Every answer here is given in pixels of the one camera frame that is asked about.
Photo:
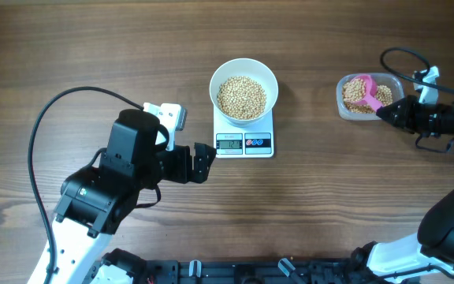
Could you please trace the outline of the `pink plastic measuring scoop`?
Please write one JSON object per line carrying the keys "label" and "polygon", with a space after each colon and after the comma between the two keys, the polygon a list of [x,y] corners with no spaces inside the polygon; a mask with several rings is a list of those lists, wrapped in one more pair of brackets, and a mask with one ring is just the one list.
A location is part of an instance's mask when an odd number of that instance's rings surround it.
{"label": "pink plastic measuring scoop", "polygon": [[362,80],[364,80],[364,82],[366,84],[366,94],[365,94],[364,98],[361,101],[355,102],[354,104],[355,105],[368,105],[375,112],[379,108],[383,107],[381,102],[379,102],[378,100],[375,99],[375,95],[376,95],[376,91],[377,91],[378,85],[374,81],[372,76],[371,75],[367,75],[367,74],[361,74],[361,75],[358,75],[358,76],[354,77],[353,79],[355,79],[355,78],[361,78]]}

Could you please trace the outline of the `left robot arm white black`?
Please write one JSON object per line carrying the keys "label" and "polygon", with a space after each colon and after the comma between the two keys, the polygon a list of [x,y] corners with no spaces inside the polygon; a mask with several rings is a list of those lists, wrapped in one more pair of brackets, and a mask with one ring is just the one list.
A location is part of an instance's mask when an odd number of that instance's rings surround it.
{"label": "left robot arm white black", "polygon": [[195,144],[167,151],[158,134],[167,129],[153,114],[123,110],[106,148],[96,152],[99,166],[86,165],[66,178],[47,244],[29,281],[80,283],[110,243],[121,221],[136,208],[140,190],[157,191],[162,180],[185,184],[207,180],[216,150]]}

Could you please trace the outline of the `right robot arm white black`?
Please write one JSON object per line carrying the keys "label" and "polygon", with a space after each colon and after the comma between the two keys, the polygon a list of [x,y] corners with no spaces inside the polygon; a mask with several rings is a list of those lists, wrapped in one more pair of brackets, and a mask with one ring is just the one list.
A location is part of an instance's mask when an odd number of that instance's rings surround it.
{"label": "right robot arm white black", "polygon": [[[378,114],[413,133],[454,136],[454,103],[432,105],[408,96]],[[402,283],[433,273],[454,279],[454,189],[425,214],[416,233],[373,245],[365,267],[369,283]]]}

